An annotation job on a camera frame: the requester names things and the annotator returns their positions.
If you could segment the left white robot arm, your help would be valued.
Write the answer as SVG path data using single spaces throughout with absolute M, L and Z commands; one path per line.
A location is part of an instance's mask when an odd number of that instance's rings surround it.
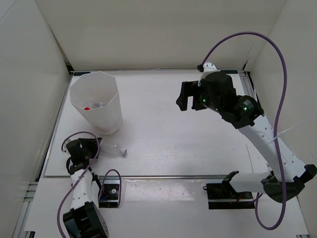
M 63 223 L 71 238 L 107 238 L 108 227 L 99 211 L 97 198 L 104 192 L 104 186 L 98 181 L 95 173 L 88 167 L 98 151 L 101 138 L 68 139 L 64 150 L 70 155 L 66 160 L 66 169 L 71 176 L 72 185 L 79 182 L 72 191 L 70 210 L 63 214 Z

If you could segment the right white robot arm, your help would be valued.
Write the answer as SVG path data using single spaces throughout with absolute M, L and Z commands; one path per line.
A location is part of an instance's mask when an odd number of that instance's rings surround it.
M 251 174 L 231 172 L 214 188 L 217 198 L 234 198 L 241 192 L 258 192 L 281 203 L 283 179 L 286 183 L 286 199 L 289 200 L 297 196 L 304 189 L 305 183 L 316 176 L 316 166 L 306 165 L 298 159 L 281 139 L 277 140 L 279 146 L 276 147 L 273 128 L 263 109 L 253 97 L 237 95 L 230 75 L 216 71 L 200 81 L 182 82 L 176 100 L 181 111 L 187 110 L 189 97 L 193 97 L 192 109 L 211 109 L 239 130 L 272 169 L 270 172 Z

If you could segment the clear bottle white cap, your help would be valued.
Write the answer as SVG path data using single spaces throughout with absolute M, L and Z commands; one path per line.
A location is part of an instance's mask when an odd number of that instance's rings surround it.
M 100 143 L 101 151 L 113 157 L 125 157 L 127 149 L 117 143 L 102 141 Z

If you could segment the clear bottle blue orange label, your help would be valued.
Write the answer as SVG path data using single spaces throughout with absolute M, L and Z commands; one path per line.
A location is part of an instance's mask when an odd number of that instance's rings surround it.
M 102 103 L 102 102 L 91 102 L 90 103 L 90 109 L 97 109 L 97 108 L 101 108 L 101 107 L 106 107 L 107 104 Z

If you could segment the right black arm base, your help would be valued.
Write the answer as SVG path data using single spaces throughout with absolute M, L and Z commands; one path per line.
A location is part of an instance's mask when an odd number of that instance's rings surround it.
M 207 192 L 209 210 L 254 209 L 251 192 L 235 192 L 222 183 L 207 183 L 203 186 Z

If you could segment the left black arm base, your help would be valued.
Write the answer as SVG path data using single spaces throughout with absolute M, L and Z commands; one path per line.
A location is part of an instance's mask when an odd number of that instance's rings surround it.
M 119 180 L 106 181 L 99 199 L 100 208 L 118 208 L 121 202 L 121 185 Z

